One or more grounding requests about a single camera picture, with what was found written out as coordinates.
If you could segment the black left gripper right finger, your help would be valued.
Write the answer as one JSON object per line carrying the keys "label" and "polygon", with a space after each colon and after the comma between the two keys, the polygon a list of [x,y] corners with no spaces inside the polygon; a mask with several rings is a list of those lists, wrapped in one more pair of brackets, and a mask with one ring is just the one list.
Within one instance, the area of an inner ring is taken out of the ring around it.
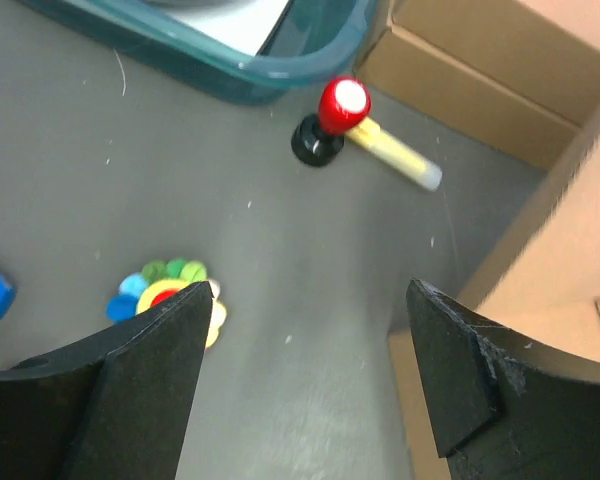
{"label": "black left gripper right finger", "polygon": [[454,479],[600,479],[600,363],[413,280],[410,332],[437,454]]}

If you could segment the folded cardboard box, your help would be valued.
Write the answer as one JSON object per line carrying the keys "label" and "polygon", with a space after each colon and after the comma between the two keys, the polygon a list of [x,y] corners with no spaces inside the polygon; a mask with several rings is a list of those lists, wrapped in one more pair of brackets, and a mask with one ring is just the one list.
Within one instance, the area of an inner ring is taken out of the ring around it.
{"label": "folded cardboard box", "polygon": [[387,27],[356,76],[400,103],[531,165],[550,169],[580,127],[415,34]]}
{"label": "folded cardboard box", "polygon": [[392,20],[573,124],[600,104],[600,50],[520,1],[398,1]]}

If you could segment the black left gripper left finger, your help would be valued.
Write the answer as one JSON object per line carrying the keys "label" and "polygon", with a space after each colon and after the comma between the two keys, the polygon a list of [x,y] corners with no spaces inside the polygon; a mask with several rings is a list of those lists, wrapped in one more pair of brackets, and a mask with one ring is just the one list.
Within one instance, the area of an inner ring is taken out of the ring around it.
{"label": "black left gripper left finger", "polygon": [[196,283],[0,371],[0,479],[172,479],[211,319]]}

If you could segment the red black stamp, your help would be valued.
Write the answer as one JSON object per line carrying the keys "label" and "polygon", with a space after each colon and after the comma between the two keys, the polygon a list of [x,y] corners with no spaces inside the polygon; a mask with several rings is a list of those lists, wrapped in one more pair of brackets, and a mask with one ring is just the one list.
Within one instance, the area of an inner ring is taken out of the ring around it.
{"label": "red black stamp", "polygon": [[307,115],[291,137],[296,158],[311,167],[328,165],[342,150],[345,134],[370,113],[367,87],[351,76],[332,79],[324,88],[315,113]]}

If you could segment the lower folded cardboard box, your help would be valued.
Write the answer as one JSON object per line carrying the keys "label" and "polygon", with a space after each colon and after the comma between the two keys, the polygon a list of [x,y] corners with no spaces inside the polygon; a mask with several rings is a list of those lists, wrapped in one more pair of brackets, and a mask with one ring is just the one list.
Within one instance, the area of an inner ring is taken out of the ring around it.
{"label": "lower folded cardboard box", "polygon": [[415,34],[387,27],[356,76],[400,103],[531,165],[550,169],[580,127]]}

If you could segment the yellow glue stick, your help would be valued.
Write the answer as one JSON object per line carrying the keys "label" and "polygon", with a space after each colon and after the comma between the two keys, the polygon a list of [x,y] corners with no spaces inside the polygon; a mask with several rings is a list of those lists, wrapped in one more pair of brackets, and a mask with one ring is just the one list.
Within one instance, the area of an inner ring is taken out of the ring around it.
{"label": "yellow glue stick", "polygon": [[384,130],[370,117],[346,132],[346,137],[428,191],[436,191],[442,170],[434,162]]}

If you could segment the rainbow flower toy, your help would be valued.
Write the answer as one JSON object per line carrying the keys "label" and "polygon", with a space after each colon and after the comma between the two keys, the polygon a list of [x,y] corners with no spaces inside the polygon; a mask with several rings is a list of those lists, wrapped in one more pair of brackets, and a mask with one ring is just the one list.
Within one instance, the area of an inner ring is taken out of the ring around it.
{"label": "rainbow flower toy", "polygon": [[122,280],[118,293],[105,309],[106,316],[119,323],[158,305],[192,283],[207,282],[212,293],[212,314],[205,348],[218,340],[228,312],[219,300],[221,286],[208,276],[207,267],[198,260],[173,258],[169,261],[152,260],[139,272]]}

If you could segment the upper folded cardboard box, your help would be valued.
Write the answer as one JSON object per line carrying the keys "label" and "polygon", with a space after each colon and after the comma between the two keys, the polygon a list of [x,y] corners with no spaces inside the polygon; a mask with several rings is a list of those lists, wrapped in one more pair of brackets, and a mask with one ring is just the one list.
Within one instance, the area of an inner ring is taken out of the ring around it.
{"label": "upper folded cardboard box", "polygon": [[600,50],[520,1],[398,1],[392,20],[573,124],[600,104]]}

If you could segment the white paper sheet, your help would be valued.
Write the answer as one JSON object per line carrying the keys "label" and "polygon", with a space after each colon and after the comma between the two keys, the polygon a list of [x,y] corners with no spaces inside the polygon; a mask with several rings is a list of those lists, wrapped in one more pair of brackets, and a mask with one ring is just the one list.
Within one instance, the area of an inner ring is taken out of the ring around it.
{"label": "white paper sheet", "polygon": [[206,36],[255,56],[290,4],[287,0],[185,1],[162,6],[162,9]]}

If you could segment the teal plastic bin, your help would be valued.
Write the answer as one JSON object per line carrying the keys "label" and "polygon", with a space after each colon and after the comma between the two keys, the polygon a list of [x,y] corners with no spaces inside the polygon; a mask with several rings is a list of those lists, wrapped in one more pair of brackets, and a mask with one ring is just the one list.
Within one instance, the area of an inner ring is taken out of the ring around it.
{"label": "teal plastic bin", "polygon": [[242,53],[145,1],[29,1],[27,7],[189,86],[242,105],[267,104],[345,70],[375,1],[292,1],[255,54]]}

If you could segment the brown cardboard box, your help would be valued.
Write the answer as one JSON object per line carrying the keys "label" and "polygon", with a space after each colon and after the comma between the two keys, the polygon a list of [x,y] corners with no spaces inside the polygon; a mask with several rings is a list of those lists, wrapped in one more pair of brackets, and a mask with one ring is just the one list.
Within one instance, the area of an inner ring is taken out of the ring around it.
{"label": "brown cardboard box", "polygon": [[[463,291],[448,297],[600,363],[600,105]],[[388,347],[413,475],[454,479],[437,454],[407,301],[390,327]]]}

